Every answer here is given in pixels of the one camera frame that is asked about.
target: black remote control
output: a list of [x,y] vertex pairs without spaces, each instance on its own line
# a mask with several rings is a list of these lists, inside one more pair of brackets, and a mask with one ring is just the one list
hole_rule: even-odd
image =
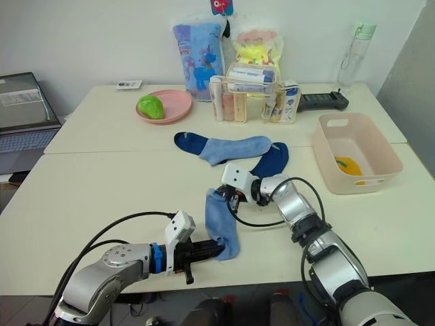
[[349,101],[347,98],[339,92],[302,94],[300,95],[298,111],[330,108],[344,110],[347,108],[348,104]]

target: dark pants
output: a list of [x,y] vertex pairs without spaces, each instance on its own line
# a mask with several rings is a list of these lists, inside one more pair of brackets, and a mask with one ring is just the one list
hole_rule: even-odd
[[[231,325],[230,315],[229,304],[221,299],[208,299],[197,305],[181,326],[228,326]],[[305,324],[293,300],[286,295],[276,293],[271,299],[269,326],[305,326]]]

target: sock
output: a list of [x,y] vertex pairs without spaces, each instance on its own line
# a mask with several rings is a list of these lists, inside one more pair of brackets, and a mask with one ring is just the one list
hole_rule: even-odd
[[288,162],[288,148],[284,143],[273,143],[257,165],[250,171],[251,174],[259,177],[272,177],[283,172]]
[[205,198],[205,227],[211,239],[224,250],[215,258],[219,261],[231,259],[240,251],[236,220],[225,203],[225,198],[214,189],[209,189]]
[[271,140],[265,136],[255,136],[240,141],[207,139],[193,132],[178,132],[174,142],[180,149],[199,155],[210,165],[225,163],[236,158],[261,156],[271,148]]

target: green fruit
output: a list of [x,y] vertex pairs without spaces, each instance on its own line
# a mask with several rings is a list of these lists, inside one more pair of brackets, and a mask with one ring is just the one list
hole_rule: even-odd
[[164,111],[162,101],[152,95],[142,97],[137,103],[140,112],[150,119],[163,119]]

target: water bottle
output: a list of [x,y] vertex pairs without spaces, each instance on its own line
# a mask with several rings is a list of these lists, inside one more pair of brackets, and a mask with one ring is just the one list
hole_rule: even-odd
[[338,71],[337,84],[342,90],[347,90],[352,86],[375,29],[376,24],[357,23],[352,43],[346,51]]

